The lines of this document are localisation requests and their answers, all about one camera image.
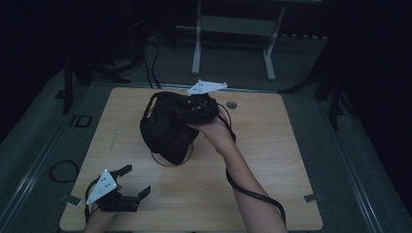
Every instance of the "wooden table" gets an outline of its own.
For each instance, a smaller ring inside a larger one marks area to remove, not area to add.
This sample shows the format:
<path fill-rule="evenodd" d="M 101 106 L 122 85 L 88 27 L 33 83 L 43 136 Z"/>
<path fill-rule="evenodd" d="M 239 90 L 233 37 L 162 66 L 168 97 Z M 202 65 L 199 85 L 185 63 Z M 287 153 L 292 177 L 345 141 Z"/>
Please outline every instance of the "wooden table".
<path fill-rule="evenodd" d="M 223 159 L 201 135 L 193 142 L 191 159 L 180 167 L 158 165 L 140 134 L 139 123 L 150 97 L 158 89 L 113 89 L 97 126 L 72 195 L 84 198 L 86 188 L 104 169 L 133 170 L 118 178 L 125 196 L 152 193 L 137 213 L 119 213 L 112 231 L 243 231 Z M 168 90 L 186 94 L 184 90 Z M 210 95 L 219 103 L 237 103 L 228 109 L 237 145 L 257 179 L 286 210 L 289 230 L 318 230 L 323 226 L 316 202 L 304 196 L 312 187 L 293 135 L 282 97 L 270 93 L 219 91 Z M 67 205 L 60 221 L 65 231 L 85 226 L 84 204 Z"/>

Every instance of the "black fabric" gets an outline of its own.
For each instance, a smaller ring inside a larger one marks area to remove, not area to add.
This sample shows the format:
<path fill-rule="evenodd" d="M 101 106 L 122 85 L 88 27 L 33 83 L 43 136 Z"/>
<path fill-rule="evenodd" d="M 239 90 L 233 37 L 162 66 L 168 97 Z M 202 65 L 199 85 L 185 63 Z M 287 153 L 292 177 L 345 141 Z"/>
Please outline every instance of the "black fabric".
<path fill-rule="evenodd" d="M 140 121 L 140 132 L 148 148 L 176 165 L 183 162 L 189 145 L 199 134 L 179 122 L 171 108 L 185 97 L 169 91 L 154 94 Z"/>

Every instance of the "dark background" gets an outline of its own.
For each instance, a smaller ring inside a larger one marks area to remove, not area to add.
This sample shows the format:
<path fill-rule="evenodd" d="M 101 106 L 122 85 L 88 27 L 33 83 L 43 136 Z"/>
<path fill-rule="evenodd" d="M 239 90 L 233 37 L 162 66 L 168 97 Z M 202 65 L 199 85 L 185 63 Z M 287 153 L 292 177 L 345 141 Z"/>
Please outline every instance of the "dark background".
<path fill-rule="evenodd" d="M 224 2 L 220 7 L 226 13 L 249 9 Z M 412 6 L 383 0 L 334 3 L 290 4 L 281 33 L 329 37 L 317 69 L 343 77 L 343 90 L 411 213 Z M 109 64 L 114 56 L 130 56 L 127 45 L 116 43 L 130 36 L 130 9 L 133 22 L 140 22 L 133 37 L 137 53 L 152 27 L 173 41 L 175 25 L 195 24 L 191 0 L 1 1 L 0 141 L 63 68 L 65 55 L 82 53 Z"/>

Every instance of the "gray floor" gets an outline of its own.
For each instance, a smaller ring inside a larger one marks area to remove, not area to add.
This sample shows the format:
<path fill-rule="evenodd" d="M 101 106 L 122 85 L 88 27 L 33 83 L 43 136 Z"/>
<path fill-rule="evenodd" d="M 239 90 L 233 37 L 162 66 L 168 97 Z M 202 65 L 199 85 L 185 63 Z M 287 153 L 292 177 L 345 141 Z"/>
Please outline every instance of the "gray floor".
<path fill-rule="evenodd" d="M 153 38 L 159 47 L 155 73 L 163 87 L 193 85 L 201 79 L 226 82 L 235 89 L 269 92 L 303 81 L 325 44 L 323 40 L 281 37 L 272 55 L 277 79 L 269 82 L 261 50 L 206 44 L 200 74 L 194 77 L 190 73 L 193 46 L 184 40 L 176 45 L 163 44 L 159 39 Z M 149 46 L 148 60 L 152 62 L 154 56 L 155 47 Z M 132 83 L 96 77 L 91 86 L 76 84 L 75 104 L 68 116 L 61 114 L 62 100 L 54 99 L 63 88 L 62 73 L 45 86 L 0 145 L 1 221 L 7 223 L 2 226 L 4 232 L 57 231 L 65 207 L 59 197 L 70 193 L 73 183 L 53 182 L 49 170 L 65 159 L 82 165 L 114 87 L 148 86 L 142 69 L 123 77 Z M 328 102 L 317 102 L 312 96 L 315 89 L 314 84 L 283 97 L 311 185 L 322 196 L 318 204 L 324 228 L 319 232 L 412 232 L 412 220 L 356 116 L 343 109 L 339 131 L 332 130 L 327 121 Z M 91 126 L 70 127 L 73 115 L 92 117 Z M 72 167 L 62 166 L 57 174 L 69 179 L 75 173 Z"/>

